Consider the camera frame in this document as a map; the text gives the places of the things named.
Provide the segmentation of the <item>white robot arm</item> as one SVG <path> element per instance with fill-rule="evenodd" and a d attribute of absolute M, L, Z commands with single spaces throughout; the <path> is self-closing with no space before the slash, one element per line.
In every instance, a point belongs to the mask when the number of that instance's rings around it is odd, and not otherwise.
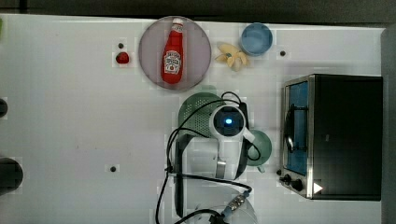
<path fill-rule="evenodd" d="M 255 136 L 249 130 L 245 103 L 218 106 L 210 113 L 208 129 L 208 137 L 184 133 L 177 139 L 175 200 L 176 213 L 180 217 L 186 215 L 188 179 L 232 183 L 248 165 L 248 150 Z"/>

